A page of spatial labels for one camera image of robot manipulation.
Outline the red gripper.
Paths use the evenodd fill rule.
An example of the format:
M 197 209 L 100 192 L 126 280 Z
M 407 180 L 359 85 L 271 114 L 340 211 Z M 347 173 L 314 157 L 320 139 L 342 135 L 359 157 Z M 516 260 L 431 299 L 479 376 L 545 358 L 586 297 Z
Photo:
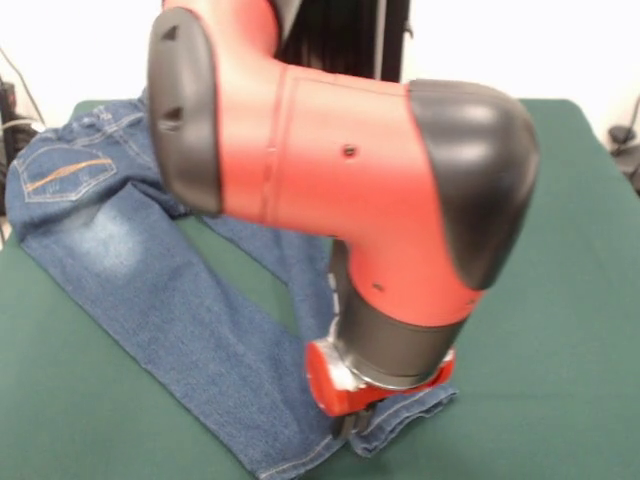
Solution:
M 400 394 L 414 394 L 448 382 L 453 375 L 456 352 L 451 348 L 436 372 L 413 388 L 375 385 L 353 373 L 328 339 L 310 342 L 305 350 L 305 369 L 311 394 L 332 420 L 332 437 L 348 439 L 352 432 L 364 433 L 374 415 L 374 403 Z

